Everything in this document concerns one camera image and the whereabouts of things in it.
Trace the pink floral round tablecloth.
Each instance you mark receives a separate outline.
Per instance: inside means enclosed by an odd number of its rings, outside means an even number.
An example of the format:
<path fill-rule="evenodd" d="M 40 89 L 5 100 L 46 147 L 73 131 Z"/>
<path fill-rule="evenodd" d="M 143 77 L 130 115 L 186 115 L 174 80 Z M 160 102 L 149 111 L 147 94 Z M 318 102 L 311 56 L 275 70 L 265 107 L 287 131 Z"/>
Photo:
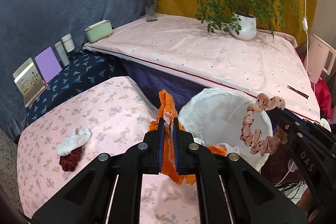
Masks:
<path fill-rule="evenodd" d="M 118 155 L 142 141 L 157 108 L 129 77 L 115 77 L 69 99 L 25 128 L 17 154 L 18 188 L 24 214 L 33 214 L 75 175 L 64 172 L 56 146 L 74 128 L 91 138 L 77 170 L 101 153 Z M 169 177 L 142 179 L 141 223 L 198 223 L 197 188 Z"/>

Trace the dark purple hanging cloth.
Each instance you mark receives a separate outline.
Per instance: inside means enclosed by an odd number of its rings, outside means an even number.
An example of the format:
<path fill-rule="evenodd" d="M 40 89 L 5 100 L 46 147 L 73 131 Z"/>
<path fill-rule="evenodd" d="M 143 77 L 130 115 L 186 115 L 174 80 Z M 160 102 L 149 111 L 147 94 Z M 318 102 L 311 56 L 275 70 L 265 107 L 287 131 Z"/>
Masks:
<path fill-rule="evenodd" d="M 192 81 L 170 75 L 157 69 L 146 67 L 133 61 L 122 60 L 128 76 L 134 80 L 146 98 L 156 107 L 161 105 L 158 93 L 166 90 L 174 98 L 177 112 L 181 110 L 193 96 L 205 87 Z"/>

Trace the blue-grey backdrop blanket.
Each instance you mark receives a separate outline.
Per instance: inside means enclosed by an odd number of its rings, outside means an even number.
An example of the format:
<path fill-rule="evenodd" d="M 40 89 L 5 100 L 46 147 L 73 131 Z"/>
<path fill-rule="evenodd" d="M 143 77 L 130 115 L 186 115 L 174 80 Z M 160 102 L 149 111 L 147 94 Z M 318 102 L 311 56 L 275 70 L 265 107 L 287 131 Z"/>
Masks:
<path fill-rule="evenodd" d="M 119 27 L 144 12 L 142 0 L 1 0 L 1 130 L 15 139 L 26 125 L 13 73 L 27 59 L 67 34 L 80 47 L 88 26 L 107 19 Z"/>

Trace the small crumpled white tissue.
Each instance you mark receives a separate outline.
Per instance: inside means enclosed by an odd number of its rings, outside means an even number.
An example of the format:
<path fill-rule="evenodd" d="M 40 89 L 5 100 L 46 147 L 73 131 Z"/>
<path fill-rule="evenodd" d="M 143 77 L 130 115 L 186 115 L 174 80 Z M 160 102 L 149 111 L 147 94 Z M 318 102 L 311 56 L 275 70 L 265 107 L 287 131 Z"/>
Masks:
<path fill-rule="evenodd" d="M 73 150 L 85 145 L 91 138 L 91 131 L 88 128 L 73 128 L 70 136 L 56 145 L 56 152 L 59 156 L 67 156 Z"/>

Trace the white cosmetic jar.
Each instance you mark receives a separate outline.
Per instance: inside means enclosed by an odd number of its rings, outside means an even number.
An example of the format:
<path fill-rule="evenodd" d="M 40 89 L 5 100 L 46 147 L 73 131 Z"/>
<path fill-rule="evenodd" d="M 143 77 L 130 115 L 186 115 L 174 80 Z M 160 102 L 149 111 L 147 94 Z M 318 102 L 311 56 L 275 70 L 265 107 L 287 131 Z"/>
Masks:
<path fill-rule="evenodd" d="M 70 53 L 75 49 L 75 44 L 74 44 L 71 34 L 67 34 L 63 36 L 61 38 L 61 41 L 67 53 Z"/>

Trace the white cosmetic tube bottle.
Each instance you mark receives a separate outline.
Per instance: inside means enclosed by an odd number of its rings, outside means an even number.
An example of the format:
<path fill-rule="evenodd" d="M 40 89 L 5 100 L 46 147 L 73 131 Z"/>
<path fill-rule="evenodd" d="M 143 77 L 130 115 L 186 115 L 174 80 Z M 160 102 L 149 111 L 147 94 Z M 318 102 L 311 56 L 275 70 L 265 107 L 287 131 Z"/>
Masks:
<path fill-rule="evenodd" d="M 70 60 L 69 60 L 69 58 L 67 56 L 67 52 L 66 52 L 66 50 L 65 50 L 65 48 L 63 46 L 63 43 L 61 41 L 59 41 L 59 42 L 57 42 L 55 44 L 55 49 L 56 49 L 56 51 L 57 51 L 57 53 L 58 53 L 58 55 L 60 57 L 62 65 L 64 67 L 68 66 L 70 64 Z"/>

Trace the mint green tissue box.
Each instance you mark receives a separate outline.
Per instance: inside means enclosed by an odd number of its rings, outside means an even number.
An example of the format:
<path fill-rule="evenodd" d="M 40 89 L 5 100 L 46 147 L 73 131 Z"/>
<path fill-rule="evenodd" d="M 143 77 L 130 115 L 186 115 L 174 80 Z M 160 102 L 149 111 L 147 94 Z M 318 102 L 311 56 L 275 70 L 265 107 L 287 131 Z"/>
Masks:
<path fill-rule="evenodd" d="M 113 28 L 110 20 L 102 20 L 87 27 L 84 33 L 88 42 L 95 43 L 100 39 L 111 36 L 111 34 L 113 34 Z"/>

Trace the white gold gift box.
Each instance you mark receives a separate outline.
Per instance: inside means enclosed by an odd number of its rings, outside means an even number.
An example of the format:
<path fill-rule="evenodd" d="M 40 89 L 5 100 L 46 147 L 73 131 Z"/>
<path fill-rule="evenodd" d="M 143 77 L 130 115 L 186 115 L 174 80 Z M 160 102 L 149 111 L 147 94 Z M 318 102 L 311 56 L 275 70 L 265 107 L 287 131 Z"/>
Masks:
<path fill-rule="evenodd" d="M 13 73 L 13 78 L 25 107 L 29 107 L 47 88 L 31 57 Z"/>

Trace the dark red velvet scrunchie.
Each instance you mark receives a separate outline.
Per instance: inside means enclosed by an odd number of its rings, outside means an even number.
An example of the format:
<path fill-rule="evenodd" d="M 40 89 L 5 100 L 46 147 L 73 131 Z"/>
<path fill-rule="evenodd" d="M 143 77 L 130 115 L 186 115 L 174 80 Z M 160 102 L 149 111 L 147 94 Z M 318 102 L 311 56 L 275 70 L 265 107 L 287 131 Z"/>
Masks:
<path fill-rule="evenodd" d="M 78 147 L 72 150 L 69 155 L 61 156 L 59 164 L 61 165 L 64 172 L 73 172 L 76 169 L 78 162 L 81 160 L 81 158 L 82 148 Z"/>

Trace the navy floral cloth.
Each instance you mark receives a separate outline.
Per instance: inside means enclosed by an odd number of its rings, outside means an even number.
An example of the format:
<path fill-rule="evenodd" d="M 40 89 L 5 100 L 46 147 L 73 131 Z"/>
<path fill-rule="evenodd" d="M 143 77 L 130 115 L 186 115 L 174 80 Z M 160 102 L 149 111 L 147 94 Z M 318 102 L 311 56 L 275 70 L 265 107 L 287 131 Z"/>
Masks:
<path fill-rule="evenodd" d="M 113 77 L 125 76 L 119 58 L 111 55 L 80 51 L 47 85 L 46 90 L 27 108 L 26 125 L 70 98 Z"/>

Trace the orange plastic bag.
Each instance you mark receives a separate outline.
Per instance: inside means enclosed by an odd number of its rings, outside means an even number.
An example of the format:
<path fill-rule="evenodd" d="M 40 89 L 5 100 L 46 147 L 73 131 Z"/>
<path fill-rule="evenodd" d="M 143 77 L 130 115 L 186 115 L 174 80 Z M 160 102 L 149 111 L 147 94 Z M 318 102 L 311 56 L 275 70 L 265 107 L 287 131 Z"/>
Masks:
<path fill-rule="evenodd" d="M 219 156 L 226 156 L 227 155 L 227 149 L 224 146 L 221 146 L 221 145 L 207 145 L 206 147 L 215 155 L 219 155 Z"/>
<path fill-rule="evenodd" d="M 163 139 L 163 162 L 161 173 L 168 176 L 178 185 L 181 185 L 184 181 L 186 184 L 193 185 L 196 182 L 195 175 L 179 175 L 175 169 L 173 125 L 174 118 L 178 118 L 178 113 L 175 108 L 174 98 L 166 90 L 161 90 L 158 95 L 161 105 L 158 109 L 157 119 L 149 123 L 148 130 L 153 131 L 158 129 L 159 119 L 163 118 L 165 135 Z"/>

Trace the pale pink printed table cover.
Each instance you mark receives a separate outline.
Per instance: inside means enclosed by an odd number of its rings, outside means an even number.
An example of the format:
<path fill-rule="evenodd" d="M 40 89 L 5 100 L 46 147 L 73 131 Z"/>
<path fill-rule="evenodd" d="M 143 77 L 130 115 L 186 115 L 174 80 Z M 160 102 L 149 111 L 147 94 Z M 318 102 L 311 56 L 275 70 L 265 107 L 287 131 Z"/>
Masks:
<path fill-rule="evenodd" d="M 281 32 L 260 30 L 254 39 L 243 41 L 225 32 L 208 32 L 205 24 L 193 18 L 161 14 L 155 22 L 135 20 L 83 47 L 204 87 L 223 86 L 251 97 L 260 93 L 278 96 L 285 100 L 288 110 L 317 122 L 320 108 L 295 45 L 293 36 Z"/>

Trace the round bin white liner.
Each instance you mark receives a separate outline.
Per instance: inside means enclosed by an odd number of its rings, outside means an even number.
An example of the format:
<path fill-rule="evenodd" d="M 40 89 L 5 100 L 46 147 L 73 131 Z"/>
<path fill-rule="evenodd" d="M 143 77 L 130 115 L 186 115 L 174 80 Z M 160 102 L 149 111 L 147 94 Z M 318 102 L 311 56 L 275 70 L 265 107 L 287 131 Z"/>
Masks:
<path fill-rule="evenodd" d="M 252 155 L 250 147 L 240 140 L 247 107 L 255 103 L 253 97 L 229 88 L 203 89 L 181 108 L 178 119 L 185 130 L 205 145 L 226 143 L 239 148 L 242 158 L 260 171 L 269 155 Z"/>

